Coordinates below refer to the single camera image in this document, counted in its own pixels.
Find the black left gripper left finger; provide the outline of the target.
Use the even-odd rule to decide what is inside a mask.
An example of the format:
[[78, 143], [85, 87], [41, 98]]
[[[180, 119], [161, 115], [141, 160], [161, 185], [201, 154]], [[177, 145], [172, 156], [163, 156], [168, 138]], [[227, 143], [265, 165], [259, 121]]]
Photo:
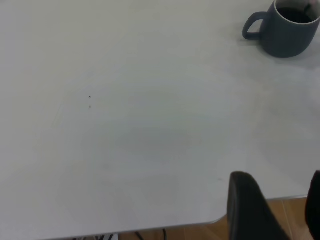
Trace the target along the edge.
[[230, 240], [288, 240], [258, 183], [248, 173], [230, 174], [228, 187], [228, 237]]

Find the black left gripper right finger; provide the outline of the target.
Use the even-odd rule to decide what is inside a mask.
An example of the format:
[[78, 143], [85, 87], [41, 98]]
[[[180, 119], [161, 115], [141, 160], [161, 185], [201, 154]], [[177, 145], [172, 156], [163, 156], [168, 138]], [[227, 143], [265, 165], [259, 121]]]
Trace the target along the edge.
[[310, 183], [306, 205], [305, 221], [314, 240], [320, 240], [320, 171], [317, 170]]

